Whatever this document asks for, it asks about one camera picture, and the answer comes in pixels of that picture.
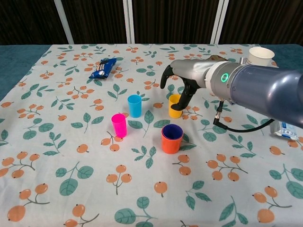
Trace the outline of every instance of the blue cup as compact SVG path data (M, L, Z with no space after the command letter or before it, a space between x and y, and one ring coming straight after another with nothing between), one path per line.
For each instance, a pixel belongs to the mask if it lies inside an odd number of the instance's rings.
M131 95L127 99L129 106L129 114L133 118L141 116L142 99L138 95Z

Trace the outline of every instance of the blue snack package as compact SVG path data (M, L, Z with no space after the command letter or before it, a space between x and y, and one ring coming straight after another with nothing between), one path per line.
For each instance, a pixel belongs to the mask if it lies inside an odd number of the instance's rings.
M117 58L101 59L100 64L96 68L96 71L94 71L89 78L106 79L109 76L116 61Z

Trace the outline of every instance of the table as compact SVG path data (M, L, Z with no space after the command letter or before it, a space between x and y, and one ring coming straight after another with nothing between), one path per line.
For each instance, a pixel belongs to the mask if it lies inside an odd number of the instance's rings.
M238 61L252 46L52 45L0 103L1 225L301 226L303 138L213 126L218 99L206 89L171 119L168 97L184 85L173 76L159 87L174 59ZM88 79L112 57L108 79ZM128 116L131 94L143 98L138 119ZM111 126L115 113L127 116L123 139ZM267 120L228 103L222 116L234 128ZM185 132L175 155L161 150L167 123Z

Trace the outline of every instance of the curtain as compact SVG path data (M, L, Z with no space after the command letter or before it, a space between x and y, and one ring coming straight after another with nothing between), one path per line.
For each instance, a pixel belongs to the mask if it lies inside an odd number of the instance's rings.
M66 44L53 0L1 0L0 44Z
M209 44L219 0L133 0L136 43Z
M303 1L229 0L219 43L303 45Z
M122 0L62 0L75 44L126 43Z

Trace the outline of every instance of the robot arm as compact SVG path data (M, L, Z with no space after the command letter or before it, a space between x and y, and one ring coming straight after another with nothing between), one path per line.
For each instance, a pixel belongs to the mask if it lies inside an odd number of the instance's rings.
M185 89L175 110L184 109L199 88L269 118L303 128L303 76L297 71L229 61L176 60L164 71L161 88L176 74Z

